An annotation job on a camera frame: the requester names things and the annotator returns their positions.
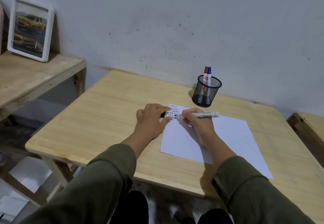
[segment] pink object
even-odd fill
[[[2,6],[0,4],[0,54],[1,54],[1,46],[2,46],[3,19],[4,19],[4,13],[3,13]]]

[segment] olive green sleeve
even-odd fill
[[[212,183],[235,224],[314,223],[242,157],[227,159]]]
[[[116,144],[95,157],[56,197],[21,224],[104,224],[132,186],[133,149]]]

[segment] sheet of paper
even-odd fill
[[[172,117],[188,109],[172,104],[169,106],[171,110],[168,116]],[[265,177],[273,179],[246,121],[220,116],[213,118],[213,123],[217,135],[229,148],[245,158]],[[160,152],[212,164],[208,151],[199,143],[195,129],[175,118],[164,129]]]

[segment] picture frame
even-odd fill
[[[48,61],[55,10],[29,0],[13,0],[7,49],[41,62]]]

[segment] pen holder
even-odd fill
[[[216,77],[212,77],[210,82],[211,85],[207,86],[203,83],[203,78],[203,75],[198,77],[197,86],[192,96],[192,102],[201,107],[209,107],[218,89],[222,86],[222,82]]]

